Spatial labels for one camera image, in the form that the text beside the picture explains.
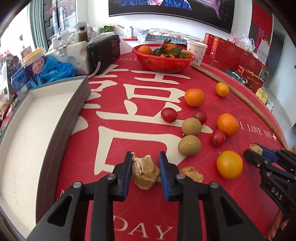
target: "plastic basket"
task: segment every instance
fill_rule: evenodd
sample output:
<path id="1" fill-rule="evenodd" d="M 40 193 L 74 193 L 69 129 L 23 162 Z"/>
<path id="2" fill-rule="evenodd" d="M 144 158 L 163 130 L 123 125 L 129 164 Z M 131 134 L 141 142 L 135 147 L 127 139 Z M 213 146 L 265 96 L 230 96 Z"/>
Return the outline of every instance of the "plastic basket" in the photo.
<path id="1" fill-rule="evenodd" d="M 145 44 L 149 46 L 152 51 L 160 48 L 162 44 Z M 180 58 L 163 58 L 148 54 L 139 53 L 137 50 L 143 45 L 133 48 L 133 53 L 137 55 L 137 58 L 141 65 L 154 72 L 160 73 L 178 73 L 188 67 L 191 61 L 195 60 L 195 56 L 192 54 L 192 58 L 180 59 Z"/>

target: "white paper cup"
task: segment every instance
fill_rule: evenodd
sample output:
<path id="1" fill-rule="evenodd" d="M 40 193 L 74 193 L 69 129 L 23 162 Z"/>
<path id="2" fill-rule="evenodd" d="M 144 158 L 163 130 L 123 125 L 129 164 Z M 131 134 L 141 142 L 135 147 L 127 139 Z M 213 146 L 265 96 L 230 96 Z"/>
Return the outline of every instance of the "white paper cup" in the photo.
<path id="1" fill-rule="evenodd" d="M 187 41 L 187 50 L 193 53 L 196 59 L 190 62 L 190 65 L 200 66 L 203 56 L 205 55 L 205 51 L 207 49 L 207 45 L 197 42 L 197 41 Z"/>

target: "silver screw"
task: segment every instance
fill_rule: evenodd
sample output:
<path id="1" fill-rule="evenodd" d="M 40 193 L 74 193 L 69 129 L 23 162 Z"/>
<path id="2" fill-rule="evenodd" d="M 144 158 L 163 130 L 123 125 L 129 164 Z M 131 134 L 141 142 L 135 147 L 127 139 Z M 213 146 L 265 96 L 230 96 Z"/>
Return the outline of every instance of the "silver screw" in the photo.
<path id="1" fill-rule="evenodd" d="M 74 187 L 74 188 L 80 188 L 81 185 L 82 185 L 81 182 L 75 182 L 75 183 L 73 184 L 73 187 Z"/>
<path id="2" fill-rule="evenodd" d="M 218 188 L 218 187 L 219 187 L 219 184 L 218 184 L 217 182 L 211 182 L 211 183 L 210 183 L 210 186 L 211 186 L 212 188 Z"/>
<path id="3" fill-rule="evenodd" d="M 178 173 L 176 177 L 180 180 L 185 179 L 185 175 L 183 173 Z"/>
<path id="4" fill-rule="evenodd" d="M 113 180 L 115 177 L 116 177 L 116 176 L 115 176 L 113 173 L 111 173 L 111 174 L 109 174 L 109 175 L 107 176 L 107 179 L 108 179 L 108 180 Z"/>

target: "table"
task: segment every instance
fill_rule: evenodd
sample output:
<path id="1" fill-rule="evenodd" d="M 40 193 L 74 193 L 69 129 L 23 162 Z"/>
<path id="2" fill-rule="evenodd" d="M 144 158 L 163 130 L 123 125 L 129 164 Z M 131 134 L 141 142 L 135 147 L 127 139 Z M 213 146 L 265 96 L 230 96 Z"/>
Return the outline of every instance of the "table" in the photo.
<path id="1" fill-rule="evenodd" d="M 203 67 L 241 91 L 268 117 L 282 134 L 277 121 L 257 97 L 235 79 L 209 66 Z M 70 137 L 64 155 L 56 199 L 75 181 L 95 182 L 123 162 L 127 151 L 138 157 L 150 154 L 158 164 L 158 153 L 166 151 L 168 160 L 179 168 L 194 166 L 204 175 L 203 183 L 217 181 L 232 196 L 248 217 L 265 234 L 278 210 L 259 187 L 259 169 L 244 161 L 244 171 L 235 180 L 222 178 L 216 168 L 219 152 L 233 150 L 243 155 L 250 144 L 260 143 L 270 149 L 282 148 L 268 125 L 242 100 L 230 93 L 220 98 L 215 92 L 216 82 L 188 67 L 179 74 L 149 72 L 133 53 L 122 55 L 102 75 L 89 80 L 91 91 Z M 206 95 L 199 110 L 208 114 L 207 126 L 198 136 L 201 152 L 194 157 L 178 153 L 182 138 L 178 123 L 164 123 L 160 111 L 164 107 L 177 110 L 180 120 L 193 115 L 186 105 L 187 89 L 199 88 Z M 217 128 L 220 114 L 230 113 L 239 121 L 239 132 L 227 138 L 222 147 L 210 144 L 210 134 Z M 90 213 L 86 240 L 90 227 Z M 117 241 L 176 240 L 178 203 L 165 201 L 161 184 L 149 191 L 139 189 L 133 182 L 124 203 L 114 203 L 114 226 Z M 203 230 L 205 222 L 202 217 Z"/>

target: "floor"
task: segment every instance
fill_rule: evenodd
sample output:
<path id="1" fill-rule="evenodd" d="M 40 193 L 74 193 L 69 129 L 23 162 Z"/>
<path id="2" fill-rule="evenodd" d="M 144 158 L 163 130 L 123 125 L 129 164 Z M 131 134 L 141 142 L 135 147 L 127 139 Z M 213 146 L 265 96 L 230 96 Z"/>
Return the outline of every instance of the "floor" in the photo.
<path id="1" fill-rule="evenodd" d="M 265 89 L 265 92 L 268 94 L 270 100 L 274 103 L 274 110 L 272 114 L 275 116 L 281 129 L 283 130 L 288 147 L 292 148 L 293 146 L 296 146 L 296 128 L 291 128 L 291 123 L 288 120 L 287 114 L 274 94 L 267 88 Z"/>

